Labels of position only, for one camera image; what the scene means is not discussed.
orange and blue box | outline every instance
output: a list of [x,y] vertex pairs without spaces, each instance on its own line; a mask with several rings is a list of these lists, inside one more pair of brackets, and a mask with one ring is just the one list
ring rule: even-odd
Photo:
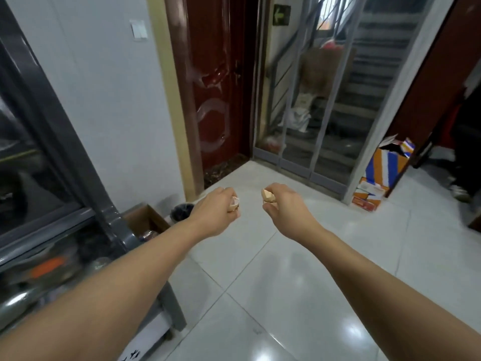
[[378,146],[354,193],[352,202],[365,210],[377,209],[414,151],[415,146],[408,138],[404,141],[395,138],[388,137]]

hand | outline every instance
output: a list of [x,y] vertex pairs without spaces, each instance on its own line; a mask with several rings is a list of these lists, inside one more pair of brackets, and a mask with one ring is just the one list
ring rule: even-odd
[[218,187],[194,206],[187,220],[195,223],[195,229],[199,232],[201,239],[219,235],[241,216],[238,209],[227,212],[232,196],[237,196],[233,188]]
[[322,228],[305,206],[302,197],[287,185],[273,183],[266,190],[274,194],[276,203],[264,203],[262,208],[283,235],[300,241],[312,230]]

shoe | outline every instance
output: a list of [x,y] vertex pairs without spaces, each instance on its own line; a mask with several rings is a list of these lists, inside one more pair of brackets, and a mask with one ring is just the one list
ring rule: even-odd
[[471,196],[467,193],[466,189],[462,188],[461,186],[451,185],[449,190],[451,190],[451,195],[453,195],[454,199],[462,203],[471,202]]

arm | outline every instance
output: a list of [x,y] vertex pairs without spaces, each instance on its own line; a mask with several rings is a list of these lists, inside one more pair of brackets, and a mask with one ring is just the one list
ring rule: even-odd
[[272,184],[264,210],[279,231],[312,252],[390,360],[478,360],[481,335],[325,230],[299,194]]
[[189,249],[237,219],[238,211],[227,212],[232,196],[236,196],[232,188],[214,190],[197,203],[189,219],[30,317],[0,339],[2,359],[116,359]]

red door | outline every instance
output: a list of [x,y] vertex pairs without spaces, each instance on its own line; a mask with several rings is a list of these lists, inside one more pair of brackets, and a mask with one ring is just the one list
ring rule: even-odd
[[204,170],[239,153],[245,0],[185,0]]

